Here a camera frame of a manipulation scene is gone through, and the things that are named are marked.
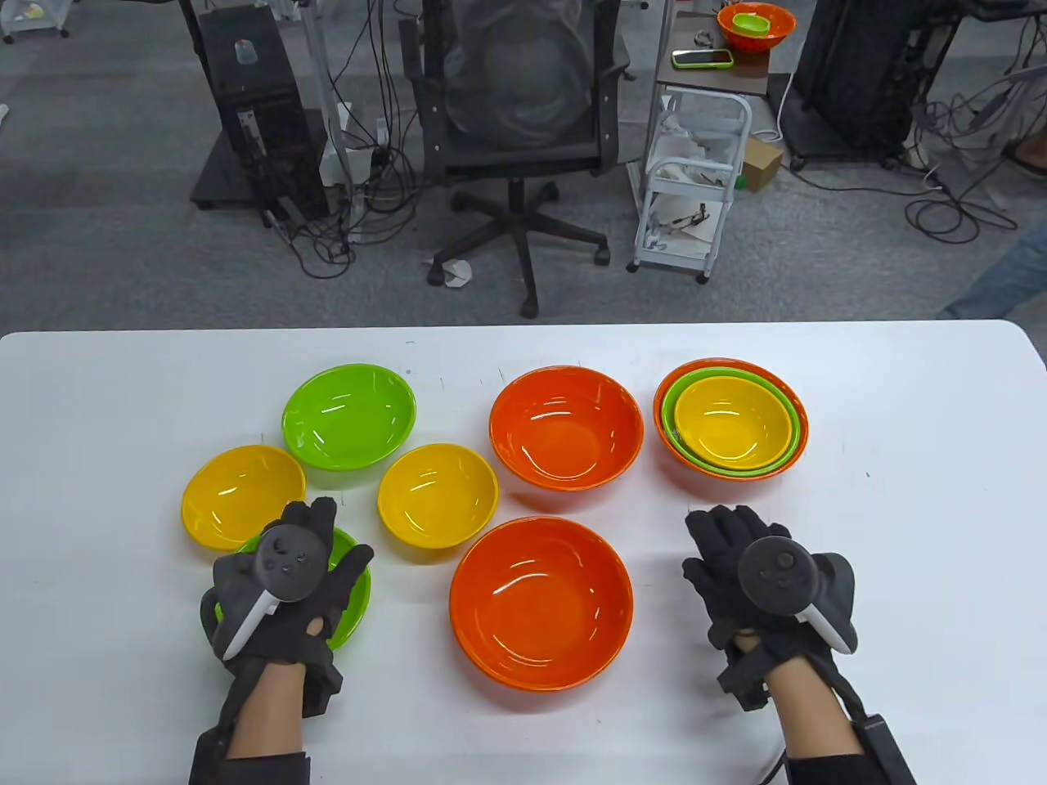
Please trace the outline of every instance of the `black sleeve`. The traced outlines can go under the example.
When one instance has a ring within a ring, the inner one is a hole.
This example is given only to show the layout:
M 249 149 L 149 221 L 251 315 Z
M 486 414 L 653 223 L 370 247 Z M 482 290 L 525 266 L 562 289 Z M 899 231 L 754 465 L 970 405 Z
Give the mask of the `black sleeve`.
M 887 785 L 887 778 L 873 760 L 864 755 L 789 759 L 793 785 Z
M 309 785 L 309 759 L 297 753 L 222 761 L 218 785 Z

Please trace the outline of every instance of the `gray carpet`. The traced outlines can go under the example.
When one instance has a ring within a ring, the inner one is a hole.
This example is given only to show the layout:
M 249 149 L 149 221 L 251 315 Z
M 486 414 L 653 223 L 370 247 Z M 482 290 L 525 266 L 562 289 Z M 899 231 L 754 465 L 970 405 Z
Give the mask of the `gray carpet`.
M 329 0 L 332 59 L 344 58 L 361 3 Z M 402 0 L 410 7 L 413 0 Z M 783 3 L 806 19 L 811 0 Z M 660 3 L 623 9 L 636 83 L 622 87 L 623 158 L 636 155 L 650 94 Z M 522 283 L 508 241 L 471 257 L 474 281 L 431 289 L 423 263 L 475 225 L 452 215 L 447 192 L 426 193 L 397 239 L 360 248 L 333 282 L 305 277 L 280 240 L 249 212 L 198 212 L 187 195 L 219 131 L 218 116 L 174 4 L 84 0 L 72 37 L 20 36 L 0 47 L 0 335 L 22 330 L 480 324 L 518 321 Z M 1019 27 L 966 25 L 936 92 L 977 91 L 1017 46 Z M 285 29 L 307 73 L 300 30 Z M 399 70 L 395 31 L 389 61 Z M 775 54 L 787 70 L 801 37 Z M 377 82 L 361 47 L 339 83 L 374 115 Z M 400 83 L 401 96 L 413 103 Z M 306 102 L 315 91 L 303 82 Z M 756 127 L 772 122 L 759 104 Z M 420 161 L 419 139 L 410 140 Z M 946 177 L 959 174 L 951 165 Z M 876 166 L 808 169 L 825 184 L 916 189 L 918 178 Z M 1009 166 L 994 183 L 1030 225 L 1047 214 L 1047 185 Z M 645 269 L 626 273 L 637 217 L 623 169 L 594 180 L 559 180 L 551 212 L 604 231 L 611 267 L 578 246 L 534 243 L 540 321 L 649 322 L 895 319 L 932 316 L 1016 239 L 986 229 L 970 245 L 933 243 L 904 221 L 906 199 L 826 194 L 782 173 L 759 195 L 742 195 L 730 217 L 712 282 Z M 1047 350 L 1047 301 L 1017 315 Z

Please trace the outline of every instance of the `yellow bowl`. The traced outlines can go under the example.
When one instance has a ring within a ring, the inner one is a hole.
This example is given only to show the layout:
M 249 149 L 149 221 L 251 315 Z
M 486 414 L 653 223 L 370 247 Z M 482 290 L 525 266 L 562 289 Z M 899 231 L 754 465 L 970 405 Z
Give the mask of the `yellow bowl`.
M 236 551 L 306 498 L 306 474 L 283 450 L 265 445 L 223 452 L 190 480 L 182 523 L 190 537 L 216 551 Z
M 793 439 L 788 410 L 775 395 L 738 377 L 698 380 L 676 401 L 674 417 L 684 444 L 722 469 L 771 466 Z
M 459 545 L 491 522 L 498 478 L 484 458 L 453 444 L 430 444 L 397 461 L 378 489 L 385 528 L 408 545 Z

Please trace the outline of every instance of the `white cart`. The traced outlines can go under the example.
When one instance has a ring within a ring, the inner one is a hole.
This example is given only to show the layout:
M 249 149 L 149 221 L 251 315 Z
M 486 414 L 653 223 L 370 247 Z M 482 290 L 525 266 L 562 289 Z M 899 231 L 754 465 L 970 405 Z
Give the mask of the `white cart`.
M 709 282 L 745 158 L 753 111 L 740 95 L 666 87 L 643 173 L 633 261 Z
M 65 20 L 69 6 L 75 0 L 3 0 L 0 5 L 0 29 L 3 42 L 14 44 L 10 33 L 22 30 L 55 29 L 62 38 L 69 38 Z

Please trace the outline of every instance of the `cardboard box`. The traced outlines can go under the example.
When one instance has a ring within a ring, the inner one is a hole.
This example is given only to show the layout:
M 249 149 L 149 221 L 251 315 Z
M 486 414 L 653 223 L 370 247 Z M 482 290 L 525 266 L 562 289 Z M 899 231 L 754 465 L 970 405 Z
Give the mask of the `cardboard box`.
M 741 167 L 741 174 L 749 182 L 749 189 L 759 190 L 774 180 L 784 155 L 785 151 L 774 144 L 751 138 L 745 145 L 745 163 Z

